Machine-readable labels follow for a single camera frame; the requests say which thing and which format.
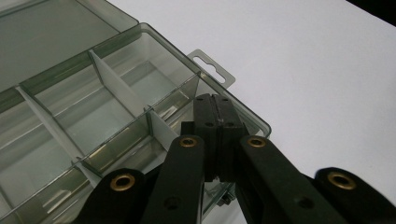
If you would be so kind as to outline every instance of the white table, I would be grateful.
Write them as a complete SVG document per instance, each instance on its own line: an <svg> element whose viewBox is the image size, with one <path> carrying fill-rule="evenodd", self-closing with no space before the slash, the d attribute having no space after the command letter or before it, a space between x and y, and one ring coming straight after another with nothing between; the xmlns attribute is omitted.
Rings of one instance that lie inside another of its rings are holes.
<svg viewBox="0 0 396 224"><path fill-rule="evenodd" d="M340 167L396 203L396 27L341 0L110 2L233 74L302 173ZM205 222L244 220L228 209Z"/></svg>

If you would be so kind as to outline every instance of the hang hole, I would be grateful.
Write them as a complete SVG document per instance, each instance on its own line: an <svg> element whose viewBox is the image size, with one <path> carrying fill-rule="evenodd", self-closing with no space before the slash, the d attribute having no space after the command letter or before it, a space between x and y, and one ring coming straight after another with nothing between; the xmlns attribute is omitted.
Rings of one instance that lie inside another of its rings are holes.
<svg viewBox="0 0 396 224"><path fill-rule="evenodd" d="M212 64L204 62L201 58L199 57L194 57L193 58L198 65L200 65L202 68L205 69L206 72L208 72L213 78L215 78L219 83L224 83L225 78L222 77L217 71L215 66Z"/></svg>

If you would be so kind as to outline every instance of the white surface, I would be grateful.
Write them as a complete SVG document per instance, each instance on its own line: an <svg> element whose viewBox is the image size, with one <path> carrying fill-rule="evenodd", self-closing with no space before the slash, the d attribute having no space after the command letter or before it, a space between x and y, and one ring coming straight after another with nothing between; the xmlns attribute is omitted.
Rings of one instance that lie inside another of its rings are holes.
<svg viewBox="0 0 396 224"><path fill-rule="evenodd" d="M233 74L302 173L340 167L396 203L395 27L341 0L110 2Z"/></svg>

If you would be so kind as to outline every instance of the mounting hole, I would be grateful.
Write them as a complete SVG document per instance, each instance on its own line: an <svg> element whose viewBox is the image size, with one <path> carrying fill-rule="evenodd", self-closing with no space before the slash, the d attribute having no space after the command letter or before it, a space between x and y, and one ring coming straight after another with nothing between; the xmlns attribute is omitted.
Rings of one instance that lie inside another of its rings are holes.
<svg viewBox="0 0 396 224"><path fill-rule="evenodd" d="M312 202L312 200L310 200L305 196L294 198L294 202L297 203L297 205L299 205L300 207L305 209L311 209L315 206L314 202Z"/></svg>
<svg viewBox="0 0 396 224"><path fill-rule="evenodd" d="M180 207L181 199L178 197L169 197L163 202L163 206L168 210L175 210Z"/></svg>
<svg viewBox="0 0 396 224"><path fill-rule="evenodd" d="M180 145L183 147L195 147L197 140L191 137L185 137L180 140Z"/></svg>
<svg viewBox="0 0 396 224"><path fill-rule="evenodd" d="M329 179L330 183L335 185L336 187L340 189L355 189L356 188L356 183L351 179L349 176L344 175L339 172L330 172L327 175L327 178Z"/></svg>
<svg viewBox="0 0 396 224"><path fill-rule="evenodd" d="M134 177L130 174L117 175L110 182L110 187L115 191L125 191L133 185Z"/></svg>
<svg viewBox="0 0 396 224"><path fill-rule="evenodd" d="M252 147L264 147L265 142L263 139L258 138L258 137L251 137L247 140L247 143L251 145Z"/></svg>

